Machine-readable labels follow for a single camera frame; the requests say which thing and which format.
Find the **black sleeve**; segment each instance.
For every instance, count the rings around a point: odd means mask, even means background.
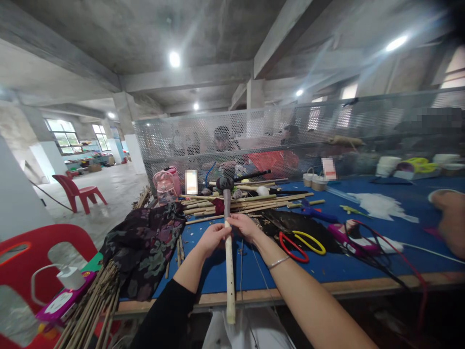
[[[195,294],[171,280],[140,325],[131,349],[177,348],[194,307]]]

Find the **wooden table edge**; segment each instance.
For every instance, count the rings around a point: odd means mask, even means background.
[[[447,288],[448,286],[457,286],[465,284],[465,272],[436,272],[422,274],[428,284],[429,289]],[[419,280],[414,275],[403,275],[399,278],[412,290],[421,289]],[[401,286],[390,278],[364,279],[353,281],[342,281],[321,284],[329,293],[336,298],[355,297],[362,295],[376,295],[395,293],[402,290]],[[266,303],[272,301],[281,301],[282,297],[276,288],[260,289],[243,291],[244,298],[241,293],[236,293],[236,304],[242,303]],[[156,299],[149,302],[139,301],[122,301],[118,305],[118,310],[115,313],[117,317],[131,317],[141,314],[146,314],[152,307]],[[205,308],[208,311],[210,307],[225,306],[226,292],[202,294],[198,303],[194,305],[194,309]]]

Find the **floral fabric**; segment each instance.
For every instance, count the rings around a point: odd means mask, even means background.
[[[185,224],[183,206],[172,202],[136,209],[107,234],[100,252],[105,265],[113,258],[120,271],[121,297],[152,298]]]

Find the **concrete floor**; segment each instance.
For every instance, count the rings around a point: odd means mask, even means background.
[[[37,188],[34,189],[39,197],[45,201],[47,210],[55,223],[80,226],[90,235],[96,248],[100,249],[108,231],[123,221],[131,211],[132,202],[138,199],[144,186],[148,185],[148,179],[146,175],[136,174],[130,162],[75,177],[74,183],[78,188],[97,186],[108,205],[105,206],[97,198],[96,205],[89,202],[91,213],[86,215],[80,200],[77,199],[78,212],[73,213],[51,200]],[[66,194],[60,184],[42,184],[40,188],[62,204],[69,206]],[[49,251],[48,256],[53,263],[68,264],[80,268],[86,263],[69,243],[56,245]],[[23,347],[27,346],[37,333],[37,323],[29,307],[6,286],[0,286],[0,300],[0,333]]]

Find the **green tool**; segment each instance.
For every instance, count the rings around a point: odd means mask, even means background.
[[[359,210],[357,210],[357,209],[355,209],[355,208],[352,208],[352,207],[349,207],[349,206],[345,206],[345,205],[339,205],[339,206],[342,207],[342,209],[343,209],[344,211],[347,211],[347,214],[355,213],[355,214],[359,214],[359,215],[368,217],[368,218],[370,218],[370,219],[373,219],[373,217],[370,217],[370,216],[366,215],[366,214],[363,213],[363,212],[360,212]]]

